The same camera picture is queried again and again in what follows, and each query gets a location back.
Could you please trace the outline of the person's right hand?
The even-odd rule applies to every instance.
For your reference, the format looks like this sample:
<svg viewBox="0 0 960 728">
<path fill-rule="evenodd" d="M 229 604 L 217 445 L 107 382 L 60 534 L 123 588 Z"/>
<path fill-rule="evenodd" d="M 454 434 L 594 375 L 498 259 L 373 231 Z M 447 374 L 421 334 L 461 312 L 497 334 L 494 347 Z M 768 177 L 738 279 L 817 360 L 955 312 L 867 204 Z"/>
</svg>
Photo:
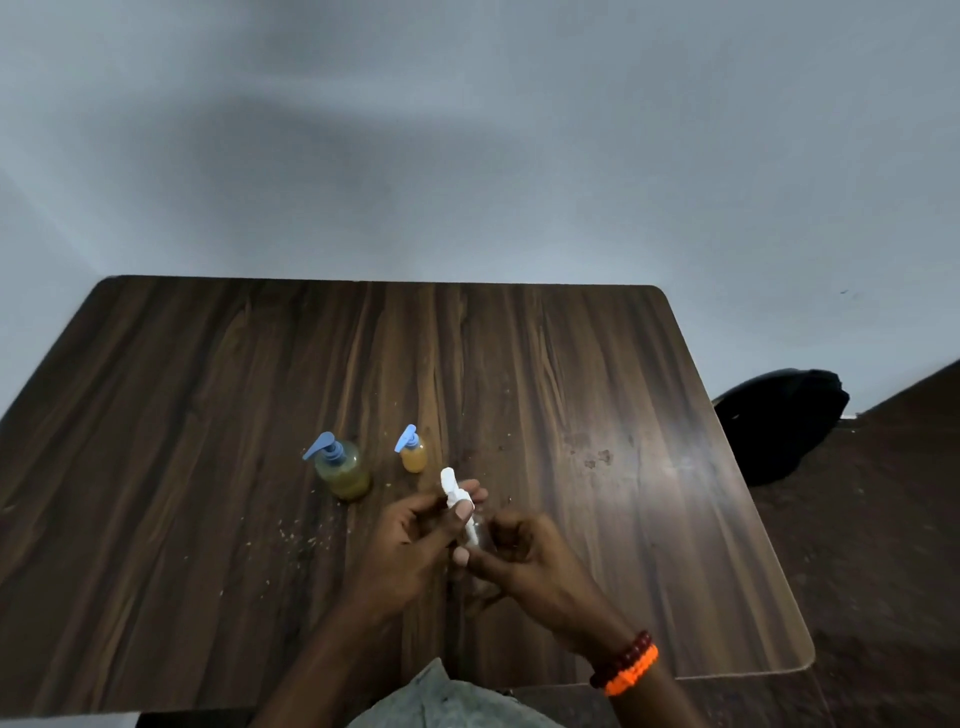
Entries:
<svg viewBox="0 0 960 728">
<path fill-rule="evenodd" d="M 638 635 L 607 599 L 546 514 L 505 509 L 488 522 L 501 559 L 494 584 L 568 651 L 594 667 L 618 658 Z"/>
</svg>

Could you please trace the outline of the person's left hand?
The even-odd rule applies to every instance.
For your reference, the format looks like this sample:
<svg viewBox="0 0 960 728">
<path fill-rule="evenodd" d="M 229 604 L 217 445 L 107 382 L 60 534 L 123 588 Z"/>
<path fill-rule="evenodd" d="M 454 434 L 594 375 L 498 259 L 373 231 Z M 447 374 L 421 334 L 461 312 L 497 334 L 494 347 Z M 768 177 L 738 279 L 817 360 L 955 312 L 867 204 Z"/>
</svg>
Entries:
<svg viewBox="0 0 960 728">
<path fill-rule="evenodd" d="M 472 496 L 475 507 L 486 501 L 488 491 L 477 480 L 460 485 Z M 463 543 L 461 538 L 450 546 L 426 545 L 428 511 L 438 502 L 447 503 L 447 499 L 436 487 L 417 491 L 386 507 L 346 582 L 344 598 L 356 592 L 381 596 L 388 601 L 404 601 L 404 610 L 431 584 L 440 564 L 454 564 L 451 554 Z"/>
</svg>

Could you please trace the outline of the small clear plastic bottle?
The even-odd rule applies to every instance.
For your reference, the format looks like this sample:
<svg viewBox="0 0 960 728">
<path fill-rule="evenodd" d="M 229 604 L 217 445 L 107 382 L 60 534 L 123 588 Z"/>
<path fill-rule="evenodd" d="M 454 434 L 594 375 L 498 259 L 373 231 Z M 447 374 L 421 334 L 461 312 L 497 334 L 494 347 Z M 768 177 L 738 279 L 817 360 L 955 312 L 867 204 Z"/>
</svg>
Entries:
<svg viewBox="0 0 960 728">
<path fill-rule="evenodd" d="M 475 508 L 464 527 L 463 544 L 483 552 L 495 553 L 497 547 L 491 536 L 486 517 L 481 508 Z M 475 575 L 469 577 L 468 594 L 475 601 L 489 601 L 499 594 L 499 588 Z"/>
</svg>

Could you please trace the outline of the person's right forearm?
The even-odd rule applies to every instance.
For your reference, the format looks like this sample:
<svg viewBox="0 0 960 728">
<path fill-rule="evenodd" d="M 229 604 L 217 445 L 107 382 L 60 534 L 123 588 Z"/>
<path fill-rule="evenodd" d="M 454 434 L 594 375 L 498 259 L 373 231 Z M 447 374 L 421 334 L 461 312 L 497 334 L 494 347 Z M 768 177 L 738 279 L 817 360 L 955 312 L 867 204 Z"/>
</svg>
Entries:
<svg viewBox="0 0 960 728">
<path fill-rule="evenodd" d="M 710 728 L 654 644 L 603 687 L 621 728 Z"/>
</svg>

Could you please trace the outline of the person's left forearm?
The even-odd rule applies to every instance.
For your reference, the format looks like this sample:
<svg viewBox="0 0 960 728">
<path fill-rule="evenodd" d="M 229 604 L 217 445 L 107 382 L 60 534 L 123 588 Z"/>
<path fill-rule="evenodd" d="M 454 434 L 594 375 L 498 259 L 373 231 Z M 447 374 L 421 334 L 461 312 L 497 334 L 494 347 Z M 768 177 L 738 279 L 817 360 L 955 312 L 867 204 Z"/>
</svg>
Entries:
<svg viewBox="0 0 960 728">
<path fill-rule="evenodd" d="M 404 607 L 359 591 L 340 599 L 248 728 L 332 728 L 354 672 L 378 660 L 380 635 Z"/>
</svg>

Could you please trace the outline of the small blue-pump orange liquid bottle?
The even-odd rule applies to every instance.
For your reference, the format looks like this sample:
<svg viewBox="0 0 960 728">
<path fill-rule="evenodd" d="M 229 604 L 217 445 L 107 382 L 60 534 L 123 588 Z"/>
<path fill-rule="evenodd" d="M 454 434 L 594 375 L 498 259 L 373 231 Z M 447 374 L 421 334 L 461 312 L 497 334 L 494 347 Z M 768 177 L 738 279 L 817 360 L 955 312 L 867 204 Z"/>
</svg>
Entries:
<svg viewBox="0 0 960 728">
<path fill-rule="evenodd" d="M 414 423 L 404 428 L 394 446 L 394 451 L 400 456 L 402 467 L 407 473 L 419 475 L 426 469 L 428 462 L 426 446 Z"/>
</svg>

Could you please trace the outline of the large blue-pump yellow liquid bottle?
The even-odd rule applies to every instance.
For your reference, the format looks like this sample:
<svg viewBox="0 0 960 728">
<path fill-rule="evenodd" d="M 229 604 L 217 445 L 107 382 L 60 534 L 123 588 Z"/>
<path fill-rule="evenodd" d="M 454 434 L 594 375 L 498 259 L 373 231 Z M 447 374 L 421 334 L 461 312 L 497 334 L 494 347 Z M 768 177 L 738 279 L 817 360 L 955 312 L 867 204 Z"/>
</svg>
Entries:
<svg viewBox="0 0 960 728">
<path fill-rule="evenodd" d="M 318 479 L 338 501 L 351 504 L 363 499 L 371 489 L 369 469 L 358 446 L 322 432 L 301 455 L 312 464 Z"/>
</svg>

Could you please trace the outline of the grey clothing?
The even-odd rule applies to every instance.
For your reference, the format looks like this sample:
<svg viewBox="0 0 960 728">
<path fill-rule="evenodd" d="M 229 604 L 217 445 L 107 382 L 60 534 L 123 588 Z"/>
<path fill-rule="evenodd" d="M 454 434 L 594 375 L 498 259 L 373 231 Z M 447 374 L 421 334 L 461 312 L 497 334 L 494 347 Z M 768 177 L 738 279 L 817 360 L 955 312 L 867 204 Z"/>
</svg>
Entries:
<svg viewBox="0 0 960 728">
<path fill-rule="evenodd" d="M 450 678 L 440 658 L 345 728 L 564 728 L 516 698 Z"/>
</svg>

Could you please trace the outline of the black bag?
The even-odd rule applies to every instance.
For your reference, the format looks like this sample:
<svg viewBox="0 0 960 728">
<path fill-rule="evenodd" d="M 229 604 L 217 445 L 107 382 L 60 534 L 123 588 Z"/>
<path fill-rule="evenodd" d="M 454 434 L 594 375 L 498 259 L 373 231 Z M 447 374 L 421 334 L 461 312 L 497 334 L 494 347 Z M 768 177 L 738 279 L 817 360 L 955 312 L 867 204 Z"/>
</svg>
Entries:
<svg viewBox="0 0 960 728">
<path fill-rule="evenodd" d="M 743 480 L 757 488 L 794 473 L 849 401 L 837 373 L 788 368 L 744 381 L 712 404 Z"/>
</svg>

